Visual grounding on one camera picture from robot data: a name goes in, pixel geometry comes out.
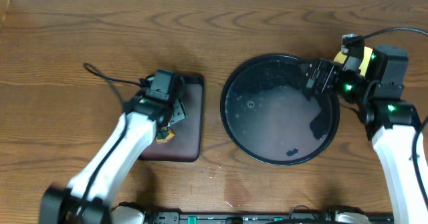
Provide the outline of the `yellow plate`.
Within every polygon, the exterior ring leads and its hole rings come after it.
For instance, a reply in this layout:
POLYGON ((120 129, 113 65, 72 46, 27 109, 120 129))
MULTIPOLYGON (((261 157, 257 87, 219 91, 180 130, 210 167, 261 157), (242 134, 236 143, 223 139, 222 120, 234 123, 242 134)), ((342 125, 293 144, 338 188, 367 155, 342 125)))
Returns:
MULTIPOLYGON (((369 61, 371 60, 373 49, 370 47, 364 48, 364 56, 362 59, 362 63, 359 66, 360 75, 365 76, 366 70, 368 68, 369 61)), ((335 62, 338 62, 340 64, 345 63, 346 56, 342 54, 341 52, 337 53, 336 57, 334 58, 335 62)))

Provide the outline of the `yellow green scrubbing sponge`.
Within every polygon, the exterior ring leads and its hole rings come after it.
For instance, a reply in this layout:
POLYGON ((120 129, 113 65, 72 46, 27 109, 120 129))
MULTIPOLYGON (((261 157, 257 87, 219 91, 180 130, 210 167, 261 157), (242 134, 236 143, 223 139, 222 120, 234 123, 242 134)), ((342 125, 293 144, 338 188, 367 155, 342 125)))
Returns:
POLYGON ((175 133, 169 128, 164 127, 156 136, 156 143, 161 144, 172 140, 175 137, 175 133))

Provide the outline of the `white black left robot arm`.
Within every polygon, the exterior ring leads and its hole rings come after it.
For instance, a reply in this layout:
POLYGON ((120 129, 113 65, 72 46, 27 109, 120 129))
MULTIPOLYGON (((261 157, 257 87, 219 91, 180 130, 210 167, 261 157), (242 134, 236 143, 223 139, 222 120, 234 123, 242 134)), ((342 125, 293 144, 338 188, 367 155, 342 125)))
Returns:
POLYGON ((110 138, 90 163, 64 189, 49 187, 43 194, 40 223, 111 223, 112 202, 140 154, 153 142, 171 140, 175 118, 186 88, 181 74, 157 70, 141 96, 123 103, 110 138))

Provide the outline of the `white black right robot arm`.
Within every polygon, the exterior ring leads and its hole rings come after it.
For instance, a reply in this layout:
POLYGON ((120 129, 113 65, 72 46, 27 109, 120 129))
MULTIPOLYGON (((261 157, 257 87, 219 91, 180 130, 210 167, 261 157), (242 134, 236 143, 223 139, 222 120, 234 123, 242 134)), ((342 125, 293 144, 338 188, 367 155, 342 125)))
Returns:
POLYGON ((312 93, 342 96, 358 106, 358 119, 376 152, 387 182, 395 223, 427 222, 427 160, 422 121, 404 100, 407 52, 391 45, 374 47, 366 72, 325 59, 301 60, 305 87, 312 93))

